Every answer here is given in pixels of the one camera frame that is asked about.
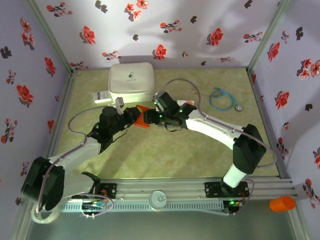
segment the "white case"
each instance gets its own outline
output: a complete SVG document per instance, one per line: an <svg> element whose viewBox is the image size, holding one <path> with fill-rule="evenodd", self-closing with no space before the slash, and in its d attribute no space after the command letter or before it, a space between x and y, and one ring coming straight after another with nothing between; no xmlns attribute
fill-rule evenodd
<svg viewBox="0 0 320 240"><path fill-rule="evenodd" d="M112 100L124 103L151 101L155 95L154 69L149 62L120 63L111 66L108 90Z"/></svg>

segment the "orange cup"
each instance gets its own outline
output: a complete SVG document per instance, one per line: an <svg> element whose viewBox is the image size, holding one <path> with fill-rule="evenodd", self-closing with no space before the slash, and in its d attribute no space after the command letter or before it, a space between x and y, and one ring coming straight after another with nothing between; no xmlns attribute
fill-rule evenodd
<svg viewBox="0 0 320 240"><path fill-rule="evenodd" d="M289 211L296 207L296 201L290 196L282 196L271 200L269 207L274 212Z"/></svg>

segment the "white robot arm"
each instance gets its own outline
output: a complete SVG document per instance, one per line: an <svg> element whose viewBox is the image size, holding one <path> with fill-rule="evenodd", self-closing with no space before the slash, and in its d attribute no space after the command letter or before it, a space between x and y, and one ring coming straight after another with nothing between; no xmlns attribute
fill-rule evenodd
<svg viewBox="0 0 320 240"><path fill-rule="evenodd" d="M257 128L253 125L248 124L242 127L218 119L215 119L216 123L213 124L205 116L199 114L195 106L187 103L178 106L166 92L160 92L154 96L153 102L159 111L147 110L143 114L145 123L200 132L233 150L233 164L217 189L226 197L237 190L239 183L248 174L253 173L266 152L266 148L261 144L239 133L243 131L261 140ZM21 189L22 195L34 202L37 202L39 196L43 195L40 206L49 211L61 199L80 193L95 193L95 186L99 183L99 178L88 172L68 177L69 173L84 161L106 150L114 142L113 136L131 126L139 116L140 112L137 107L126 108L123 112L119 107L105 107L99 117L99 122L94 125L84 142L67 152L50 157L49 160L39 157L32 163ZM46 178L46 172L50 167L52 168L50 176ZM47 181L41 192L44 179Z"/></svg>

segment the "blue tubing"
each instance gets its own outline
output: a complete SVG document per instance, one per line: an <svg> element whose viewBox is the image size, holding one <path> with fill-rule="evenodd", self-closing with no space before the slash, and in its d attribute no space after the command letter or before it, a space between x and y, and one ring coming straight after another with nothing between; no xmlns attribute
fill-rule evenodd
<svg viewBox="0 0 320 240"><path fill-rule="evenodd" d="M210 105L211 107L213 107L215 110L221 111L221 112L225 112L225 111L229 111L230 109L232 109L234 107L234 105L238 105L237 100L235 99L234 96L232 96L232 94L224 89L215 87L215 91L213 93L211 93L210 95ZM221 98L223 96L228 96L231 99L231 105L227 108L218 108L216 107L213 103L212 103L212 98Z"/></svg>

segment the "green floor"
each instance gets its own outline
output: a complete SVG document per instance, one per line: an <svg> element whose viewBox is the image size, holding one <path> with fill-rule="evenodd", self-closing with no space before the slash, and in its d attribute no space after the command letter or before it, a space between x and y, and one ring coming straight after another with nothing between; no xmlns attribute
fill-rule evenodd
<svg viewBox="0 0 320 240"><path fill-rule="evenodd" d="M258 107L244 68L224 69L155 69L156 91L169 80L185 78L199 86L202 96L202 110L209 115L235 125L253 124L267 143L266 133L260 118ZM108 89L109 70L79 71L72 91L71 101L63 127L58 152L62 153L82 140L81 135L68 131L67 122L78 112L92 107L103 106L95 104L92 93ZM209 95L219 87L233 94L243 111L231 109L227 112L214 110L209 104ZM184 82L174 82L167 92L174 99L196 100L193 88ZM216 100L218 107L226 107L230 99L222 97ZM139 103L153 108L152 102ZM74 120L72 128L76 131L89 133L92 126L98 122L101 109L84 113ZM88 171L101 179L112 178L194 178L222 177L232 164L233 153L225 145L206 135L190 130L168 132L162 127L151 126L148 129L131 126L126 136L113 143L102 154L87 160L74 172L79 174ZM270 152L267 152L260 164L272 162ZM256 176L276 176L275 166L267 169L257 169Z"/></svg>

